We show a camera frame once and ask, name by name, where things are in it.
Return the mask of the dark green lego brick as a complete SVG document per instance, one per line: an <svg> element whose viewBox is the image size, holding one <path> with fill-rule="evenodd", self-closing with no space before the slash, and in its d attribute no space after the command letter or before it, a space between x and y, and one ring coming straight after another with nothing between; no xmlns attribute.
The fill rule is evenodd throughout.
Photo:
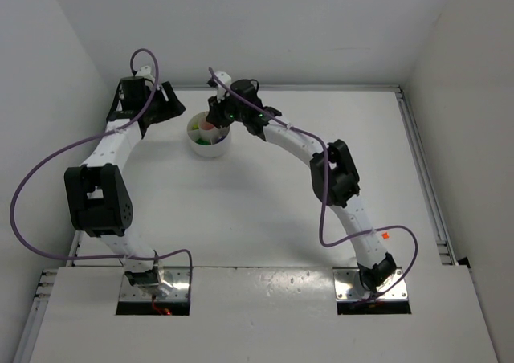
<svg viewBox="0 0 514 363"><path fill-rule="evenodd" d="M205 141L205 140L203 140L202 138L197 139L197 140L196 140L196 143L197 143L198 145L211 145L211 143L210 143L209 141Z"/></svg>

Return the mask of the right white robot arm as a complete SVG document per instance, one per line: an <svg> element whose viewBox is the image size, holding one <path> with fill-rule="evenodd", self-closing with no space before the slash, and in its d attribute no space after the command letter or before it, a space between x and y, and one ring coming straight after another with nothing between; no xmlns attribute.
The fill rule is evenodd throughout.
<svg viewBox="0 0 514 363"><path fill-rule="evenodd" d="M319 238L323 247L340 243L324 241L327 209L338 217L357 260L361 285L373 294L394 273L396 263L386 250L365 212L360 198L360 176L345 142L325 144L319 137L281 119L280 110L265 106L259 98L256 80L224 80L222 73L208 81L216 95L208 99L206 120L217 128L241 123L255 137L279 146L302 161L310 170L312 189L322 203Z"/></svg>

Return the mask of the white divided round container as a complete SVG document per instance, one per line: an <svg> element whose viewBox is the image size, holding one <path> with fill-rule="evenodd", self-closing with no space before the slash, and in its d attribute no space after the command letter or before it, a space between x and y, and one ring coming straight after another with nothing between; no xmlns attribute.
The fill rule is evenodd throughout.
<svg viewBox="0 0 514 363"><path fill-rule="evenodd" d="M200 112L194 115L190 121L188 122L186 132L188 136L188 141L190 144L190 148L200 157L203 158L217 158L228 153L231 146L231 133L230 128L217 128L216 131L202 131L198 128L198 130L191 130L191 125L193 123L199 123L201 121L206 120L207 112ZM226 138L217 143L217 140L220 137ZM211 145L198 145L196 140L202 138L205 141L209 141Z"/></svg>

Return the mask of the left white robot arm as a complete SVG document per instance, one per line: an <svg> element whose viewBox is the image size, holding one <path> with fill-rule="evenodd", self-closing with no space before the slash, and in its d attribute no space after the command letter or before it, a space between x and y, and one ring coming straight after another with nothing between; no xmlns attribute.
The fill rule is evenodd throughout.
<svg viewBox="0 0 514 363"><path fill-rule="evenodd" d="M66 170L64 183L74 228L120 255L132 286L162 296L172 284L157 261L157 252L133 226L133 204L122 177L130 153L149 126L186 110L169 82L158 84L155 91L152 84L151 75L120 80L106 118L108 135L82 165Z"/></svg>

